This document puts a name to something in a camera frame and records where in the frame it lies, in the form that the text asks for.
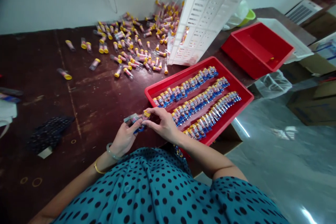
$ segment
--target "teal dress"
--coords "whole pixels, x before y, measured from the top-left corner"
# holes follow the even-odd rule
[[[211,187],[191,176],[185,159],[141,148],[78,195],[54,223],[288,223],[275,203],[236,177]]]

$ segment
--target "gold bracelet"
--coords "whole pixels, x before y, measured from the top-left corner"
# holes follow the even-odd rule
[[[102,172],[102,171],[99,171],[98,168],[97,168],[97,160],[95,161],[95,164],[94,164],[94,168],[96,169],[96,171],[99,173],[99,174],[105,174],[106,172]]]

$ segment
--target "plastic bag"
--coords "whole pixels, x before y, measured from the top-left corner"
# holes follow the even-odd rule
[[[292,84],[284,77],[280,70],[261,77],[255,82],[255,86],[260,94],[267,99],[283,95],[292,88]]]
[[[237,7],[236,12],[229,18],[228,22],[224,25],[222,30],[231,30],[246,18],[249,12],[249,6],[247,5],[246,0],[242,0]]]

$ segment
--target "bracelet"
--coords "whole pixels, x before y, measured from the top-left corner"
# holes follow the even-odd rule
[[[114,155],[112,152],[111,152],[111,150],[110,150],[110,146],[112,145],[112,143],[108,143],[107,145],[106,145],[106,151],[107,151],[107,153],[112,157],[112,158],[114,158],[115,160],[120,160],[120,159],[122,159],[123,157],[119,157],[119,156],[116,156],[116,155]]]
[[[99,173],[99,174],[105,174],[106,172],[102,172],[102,171],[99,171],[98,168],[97,168],[97,160],[95,161],[95,164],[94,164],[94,168],[96,169],[96,171]]]

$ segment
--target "dark wooden tabletop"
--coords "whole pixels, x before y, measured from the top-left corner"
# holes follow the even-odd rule
[[[307,45],[315,40],[276,9],[263,8],[255,12],[257,17],[278,19]],[[145,87],[186,68],[169,66],[168,75],[150,75],[145,69],[132,71],[135,76],[132,82],[124,74],[115,78],[118,64],[109,57],[115,54],[112,41],[108,41],[110,54],[100,54],[99,37],[93,34],[94,28],[0,36],[0,74],[3,75],[0,86],[24,92],[21,103],[17,105],[18,117],[0,140],[1,215],[7,215],[13,223],[26,223],[104,152],[125,117],[141,113],[150,106],[144,95]],[[220,49],[233,30],[221,31],[201,60],[214,55],[245,86],[250,86],[255,80]],[[92,43],[93,55],[80,48],[81,37]],[[77,51],[71,52],[65,40],[71,40]],[[157,44],[154,36],[148,40],[152,47]],[[89,66],[95,58],[99,58],[101,63],[91,71]],[[73,79],[63,79],[56,72],[57,68],[69,71]],[[72,116],[75,121],[64,132],[54,152],[42,159],[27,151],[26,140],[34,128],[62,115]],[[164,144],[162,138],[147,130],[137,137],[131,151]],[[40,185],[33,186],[33,181],[36,185],[41,180]]]

